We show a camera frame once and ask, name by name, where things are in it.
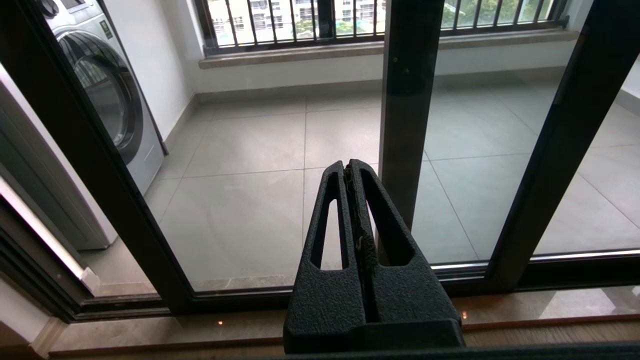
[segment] washing machine door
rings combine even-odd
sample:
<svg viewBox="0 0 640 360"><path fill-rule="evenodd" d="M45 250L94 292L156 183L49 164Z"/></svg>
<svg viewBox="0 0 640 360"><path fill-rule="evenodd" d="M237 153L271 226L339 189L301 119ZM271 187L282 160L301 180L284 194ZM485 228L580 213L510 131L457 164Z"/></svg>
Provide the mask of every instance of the washing machine door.
<svg viewBox="0 0 640 360"><path fill-rule="evenodd" d="M133 75L116 51L99 37L69 31L58 42L126 164L140 147L142 101Z"/></svg>

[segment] window sill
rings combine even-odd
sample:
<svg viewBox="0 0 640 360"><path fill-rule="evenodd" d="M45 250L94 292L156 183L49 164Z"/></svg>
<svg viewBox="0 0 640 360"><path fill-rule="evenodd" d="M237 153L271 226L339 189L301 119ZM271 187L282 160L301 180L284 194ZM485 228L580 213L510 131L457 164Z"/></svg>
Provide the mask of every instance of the window sill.
<svg viewBox="0 0 640 360"><path fill-rule="evenodd" d="M472 47L534 44L540 42L571 41L578 38L578 31L545 29L514 31L440 38L439 50L468 49ZM347 56L379 55L384 52L383 42L299 47L272 51L210 56L200 60L201 69L279 63L285 61L343 58Z"/></svg>

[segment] tiled floor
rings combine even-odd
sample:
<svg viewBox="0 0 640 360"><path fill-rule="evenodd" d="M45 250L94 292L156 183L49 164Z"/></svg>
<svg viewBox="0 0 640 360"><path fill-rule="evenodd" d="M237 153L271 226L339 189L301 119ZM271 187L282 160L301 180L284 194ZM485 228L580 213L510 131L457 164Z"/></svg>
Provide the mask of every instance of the tiled floor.
<svg viewBox="0 0 640 360"><path fill-rule="evenodd" d="M436 86L413 225L431 263L491 256L557 84ZM376 91L202 106L145 196L195 289L290 283L323 169L377 168L380 106ZM614 105L536 252L640 247L639 157L640 118ZM339 268L331 214L323 267Z"/></svg>

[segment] front-loading washer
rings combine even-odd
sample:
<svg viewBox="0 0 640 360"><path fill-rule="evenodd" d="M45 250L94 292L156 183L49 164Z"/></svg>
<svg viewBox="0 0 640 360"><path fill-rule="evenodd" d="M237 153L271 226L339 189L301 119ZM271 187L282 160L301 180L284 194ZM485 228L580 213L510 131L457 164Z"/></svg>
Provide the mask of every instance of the front-loading washer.
<svg viewBox="0 0 640 360"><path fill-rule="evenodd" d="M164 153L124 50L95 0L38 0L49 27L144 194Z"/></svg>

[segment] black door frame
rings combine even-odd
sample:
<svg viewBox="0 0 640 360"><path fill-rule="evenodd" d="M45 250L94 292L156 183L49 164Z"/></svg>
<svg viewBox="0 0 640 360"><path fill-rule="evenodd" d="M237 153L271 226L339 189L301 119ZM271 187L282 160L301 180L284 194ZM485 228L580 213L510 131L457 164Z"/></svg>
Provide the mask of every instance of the black door frame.
<svg viewBox="0 0 640 360"><path fill-rule="evenodd" d="M415 6L411 7L407 5L409 1L395 0L387 5L390 40L385 44L385 116L381 127L380 174L408 225L415 207L413 194L417 193L443 2L414 0L411 3ZM439 13L434 15L434 9L440 9ZM520 286L521 279L537 279L537 287L553 285L553 278L543 277L541 281L535 276L535 268L540 265L528 267L527 264L638 54L640 29L634 28L634 24L638 23L639 17L640 4L636 2L594 1L586 30L578 39L492 259L476 265L436 266L450 295L513 291ZM416 39L416 33L412 31L415 26L419 26L421 39ZM409 33L412 37L403 36ZM54 314L64 311L66 315L61 318L77 321L132 314L166 314L167 309L173 315L183 315L287 306L291 287L198 293L193 290L82 86L75 77L67 76L73 74L72 69L56 46L34 0L0 2L0 43L3 66L158 292L158 295L147 297L91 299L87 296L76 299L73 306L64 309L58 306ZM611 53L605 56L599 51L603 48ZM420 56L412 58L415 53ZM407 70L418 78L406 77ZM596 76L588 81L585 74ZM598 85L599 91L589 89L588 85L594 84ZM589 111L579 109L581 96L591 100ZM567 117L568 113L586 118ZM413 124L394 122L404 116L413 119ZM582 126L578 132L580 138L575 139L575 133L568 131L575 130L573 127L578 124ZM397 146L393 139L406 143ZM567 153L558 157L557 151ZM405 184L406 193L401 192L399 184ZM627 266L637 266L639 259L637 256L625 257ZM621 261L613 262L618 266L622 264ZM48 275L33 276L47 279ZM583 278L581 283L588 284L589 279ZM57 296L65 296L63 290L57 291L62 291Z"/></svg>

